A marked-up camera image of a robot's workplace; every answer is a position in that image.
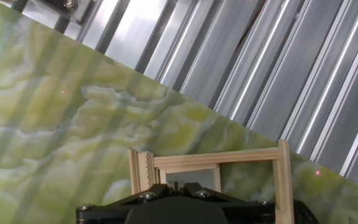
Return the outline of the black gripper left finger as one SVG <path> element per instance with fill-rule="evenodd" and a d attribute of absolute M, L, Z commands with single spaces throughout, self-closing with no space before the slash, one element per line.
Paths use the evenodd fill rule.
<path fill-rule="evenodd" d="M 153 184 L 151 188 L 122 199 L 123 204 L 143 204 L 172 196 L 173 188 L 167 184 Z"/>

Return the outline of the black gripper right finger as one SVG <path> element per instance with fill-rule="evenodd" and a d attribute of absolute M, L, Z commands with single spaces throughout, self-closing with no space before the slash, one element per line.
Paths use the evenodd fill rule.
<path fill-rule="evenodd" d="M 217 191 L 202 187 L 197 182 L 185 183 L 179 188 L 179 195 L 189 197 L 197 200 L 204 200 L 207 202 L 230 202 L 228 196 L 223 195 Z"/>

